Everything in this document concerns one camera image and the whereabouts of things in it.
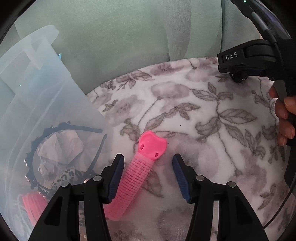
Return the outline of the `person's right hand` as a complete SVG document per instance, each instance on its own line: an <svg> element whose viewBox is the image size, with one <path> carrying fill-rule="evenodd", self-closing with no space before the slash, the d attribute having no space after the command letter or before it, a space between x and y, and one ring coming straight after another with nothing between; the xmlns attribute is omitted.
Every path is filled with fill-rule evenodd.
<svg viewBox="0 0 296 241"><path fill-rule="evenodd" d="M273 85L269 90L271 98L277 98L274 111L279 118L278 122L278 144L284 146L287 144L287 140L291 140L295 137L295 127L288 120L289 114L295 114L295 96L286 97L284 102L279 100L278 93Z"/></svg>

